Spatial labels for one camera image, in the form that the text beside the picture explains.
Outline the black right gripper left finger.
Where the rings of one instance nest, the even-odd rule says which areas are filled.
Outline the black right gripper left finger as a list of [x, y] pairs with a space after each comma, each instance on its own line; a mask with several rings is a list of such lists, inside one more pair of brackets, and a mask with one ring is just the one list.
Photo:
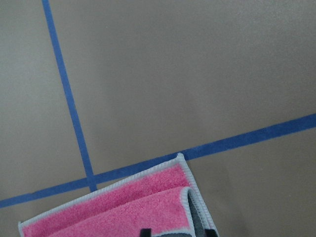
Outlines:
[[151, 237], [151, 229], [141, 229], [140, 237]]

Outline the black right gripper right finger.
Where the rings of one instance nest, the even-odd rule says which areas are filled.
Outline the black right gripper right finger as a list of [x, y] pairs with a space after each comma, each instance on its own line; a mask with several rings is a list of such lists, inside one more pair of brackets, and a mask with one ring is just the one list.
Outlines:
[[205, 237], [215, 237], [214, 229], [205, 229], [204, 230]]

